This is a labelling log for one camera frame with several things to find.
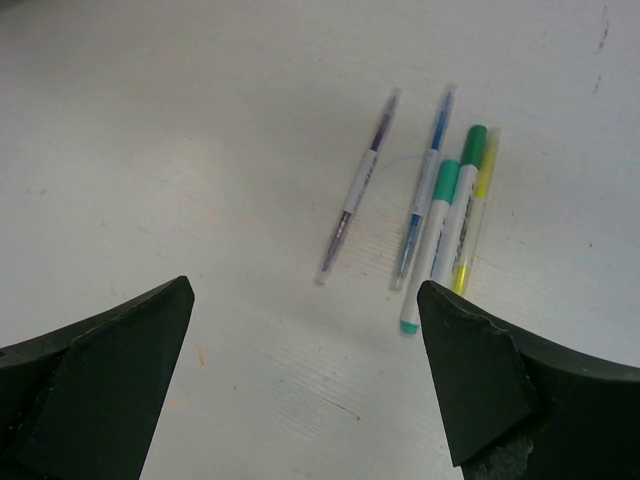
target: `marker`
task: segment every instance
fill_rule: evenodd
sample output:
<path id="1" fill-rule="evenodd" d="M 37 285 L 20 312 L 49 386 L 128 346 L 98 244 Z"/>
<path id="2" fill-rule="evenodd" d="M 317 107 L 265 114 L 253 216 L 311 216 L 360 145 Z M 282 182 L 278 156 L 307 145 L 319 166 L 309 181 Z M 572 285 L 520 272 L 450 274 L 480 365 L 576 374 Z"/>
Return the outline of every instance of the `marker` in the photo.
<path id="1" fill-rule="evenodd" d="M 433 186 L 436 180 L 436 174 L 438 172 L 440 147 L 442 145 L 444 134 L 447 131 L 447 125 L 449 123 L 449 117 L 451 116 L 451 110 L 453 109 L 455 88 L 455 85 L 449 85 L 447 87 L 447 93 L 444 96 L 444 101 L 442 102 L 440 113 L 438 114 L 436 128 L 433 132 L 431 146 L 426 152 L 424 152 L 422 175 L 420 176 L 420 180 L 418 181 L 416 196 L 413 199 L 411 220 L 409 221 L 409 228 L 407 230 L 404 246 L 402 248 L 402 254 L 400 255 L 398 261 L 398 273 L 392 287 L 394 290 L 402 290 L 402 283 L 404 282 L 404 279 L 407 277 L 407 273 L 409 272 L 409 266 L 411 265 L 413 251 L 418 241 L 418 235 L 420 234 L 422 219 L 425 213 L 427 213 L 427 204 L 429 202 L 431 192 L 433 192 Z"/>
<path id="2" fill-rule="evenodd" d="M 349 194 L 342 206 L 342 214 L 340 215 L 336 229 L 331 236 L 327 253 L 322 261 L 320 273 L 316 277 L 316 282 L 320 285 L 324 285 L 327 275 L 329 274 L 329 270 L 331 269 L 331 265 L 333 265 L 337 258 L 338 252 L 344 242 L 344 238 L 347 235 L 349 223 L 358 211 L 364 192 L 367 189 L 367 185 L 369 185 L 369 180 L 371 180 L 373 170 L 376 168 L 376 163 L 378 163 L 378 153 L 380 152 L 382 142 L 391 127 L 391 122 L 393 121 L 393 117 L 396 112 L 399 97 L 400 90 L 394 89 L 391 93 L 391 97 L 389 97 L 389 100 L 387 101 L 387 105 L 385 106 L 384 113 L 382 115 L 382 120 L 380 121 L 380 125 L 378 126 L 378 130 L 376 131 L 373 140 L 371 141 L 371 146 L 364 154 L 362 162 L 360 163 L 360 168 L 356 174 L 356 178 L 351 184 L 351 190 L 349 190 Z"/>
<path id="3" fill-rule="evenodd" d="M 462 244 L 460 256 L 456 260 L 452 289 L 454 293 L 462 296 L 464 296 L 467 291 L 467 283 L 469 282 L 469 275 L 471 274 L 471 267 L 473 266 L 473 258 L 475 257 L 478 238 L 480 237 L 480 227 L 482 226 L 482 219 L 487 207 L 487 194 L 491 186 L 493 168 L 496 163 L 496 156 L 498 155 L 500 133 L 501 130 L 499 128 L 492 128 L 489 131 L 482 166 L 478 172 L 478 185 L 476 187 L 476 196 L 473 200 L 471 215 L 469 216 L 467 236 Z"/>
<path id="4" fill-rule="evenodd" d="M 473 192 L 486 140 L 487 127 L 474 125 L 469 129 L 464 144 L 456 192 L 453 195 L 453 203 L 431 272 L 432 280 L 447 288 L 451 286 L 453 281 L 454 262 L 461 244 L 464 243 L 465 224 L 471 213 Z"/>
<path id="5" fill-rule="evenodd" d="M 433 198 L 429 206 L 427 221 L 422 232 L 422 240 L 418 248 L 415 265 L 407 287 L 407 296 L 400 313 L 400 330 L 407 335 L 414 335 L 420 325 L 418 312 L 418 290 L 422 282 L 431 278 L 431 268 L 444 231 L 445 220 L 453 199 L 453 192 L 458 180 L 458 160 L 448 159 L 440 164 L 438 180 L 433 190 Z"/>

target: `scratch on surface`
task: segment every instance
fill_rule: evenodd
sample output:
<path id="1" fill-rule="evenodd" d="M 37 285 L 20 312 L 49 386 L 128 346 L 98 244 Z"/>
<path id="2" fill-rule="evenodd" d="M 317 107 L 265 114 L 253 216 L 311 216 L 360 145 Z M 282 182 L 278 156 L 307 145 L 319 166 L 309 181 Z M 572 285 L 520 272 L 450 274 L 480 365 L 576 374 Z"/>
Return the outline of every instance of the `scratch on surface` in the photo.
<path id="1" fill-rule="evenodd" d="M 604 24 L 604 32 L 602 33 L 602 38 L 600 39 L 600 45 L 598 45 L 598 51 L 601 51 L 604 48 L 604 44 L 608 36 L 609 36 L 609 19 L 607 18 Z"/>
<path id="2" fill-rule="evenodd" d="M 340 405 L 339 403 L 336 402 L 332 402 L 331 400 L 329 400 L 327 397 L 323 397 L 320 396 L 321 399 L 323 399 L 325 402 L 330 403 L 331 405 L 334 405 L 336 407 L 338 407 L 340 410 L 344 410 L 347 413 L 350 413 L 351 415 L 353 415 L 354 417 L 356 417 L 356 420 L 360 420 L 360 415 L 358 415 L 355 412 L 352 412 L 351 410 L 349 410 L 348 408 L 343 407 L 342 405 Z"/>
<path id="3" fill-rule="evenodd" d="M 202 345 L 196 345 L 196 349 L 198 350 L 198 361 L 200 362 L 200 368 L 202 368 L 209 361 L 209 353 L 207 352 L 207 349 Z"/>
<path id="4" fill-rule="evenodd" d="M 596 81 L 595 87 L 593 87 L 593 92 L 591 92 L 591 96 L 595 97 L 596 93 L 598 93 L 598 89 L 600 88 L 600 81 L 602 80 L 602 75 L 598 75 L 598 80 Z"/>

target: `marker label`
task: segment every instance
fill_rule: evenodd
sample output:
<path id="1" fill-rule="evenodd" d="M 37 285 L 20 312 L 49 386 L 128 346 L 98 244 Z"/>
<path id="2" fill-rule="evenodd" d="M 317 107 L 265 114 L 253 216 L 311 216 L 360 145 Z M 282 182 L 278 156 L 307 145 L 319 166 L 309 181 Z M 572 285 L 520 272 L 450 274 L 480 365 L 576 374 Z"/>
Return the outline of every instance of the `marker label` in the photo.
<path id="1" fill-rule="evenodd" d="M 378 152 L 374 150 L 367 150 L 367 153 L 364 154 L 362 162 L 360 163 L 358 174 L 353 180 L 349 195 L 344 201 L 342 210 L 352 215 L 358 211 L 358 207 L 360 206 L 364 192 L 367 189 L 367 185 L 369 185 L 369 182 L 371 181 L 373 170 L 376 168 L 376 163 L 378 163 Z"/>

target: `pen tip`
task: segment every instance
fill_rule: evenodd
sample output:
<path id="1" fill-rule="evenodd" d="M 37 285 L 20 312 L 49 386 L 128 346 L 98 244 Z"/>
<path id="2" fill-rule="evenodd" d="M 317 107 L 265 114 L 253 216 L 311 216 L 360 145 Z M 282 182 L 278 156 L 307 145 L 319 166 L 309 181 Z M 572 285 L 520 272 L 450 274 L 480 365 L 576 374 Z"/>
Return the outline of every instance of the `pen tip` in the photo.
<path id="1" fill-rule="evenodd" d="M 324 282 L 327 281 L 328 274 L 329 274 L 328 271 L 321 271 L 320 273 L 318 273 L 318 276 L 316 277 L 316 283 L 318 285 L 324 285 Z"/>
<path id="2" fill-rule="evenodd" d="M 391 289 L 397 290 L 397 291 L 402 290 L 402 283 L 403 283 L 402 277 L 397 277 L 391 284 Z"/>

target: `green marker cap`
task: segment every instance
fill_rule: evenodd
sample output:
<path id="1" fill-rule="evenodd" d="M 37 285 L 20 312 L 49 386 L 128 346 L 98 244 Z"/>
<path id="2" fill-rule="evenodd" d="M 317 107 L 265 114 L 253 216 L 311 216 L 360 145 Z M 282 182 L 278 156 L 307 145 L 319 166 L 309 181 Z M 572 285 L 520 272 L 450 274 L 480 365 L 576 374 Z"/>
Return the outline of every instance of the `green marker cap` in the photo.
<path id="1" fill-rule="evenodd" d="M 448 158 L 443 160 L 438 170 L 436 188 L 433 189 L 433 200 L 444 200 L 449 205 L 453 201 L 453 192 L 456 190 L 458 182 L 458 171 L 460 163 L 457 160 Z"/>
<path id="2" fill-rule="evenodd" d="M 478 170 L 482 165 L 484 155 L 484 144 L 487 143 L 487 127 L 484 125 L 474 125 L 467 133 L 467 141 L 464 143 L 462 151 L 462 165 L 473 165 Z"/>

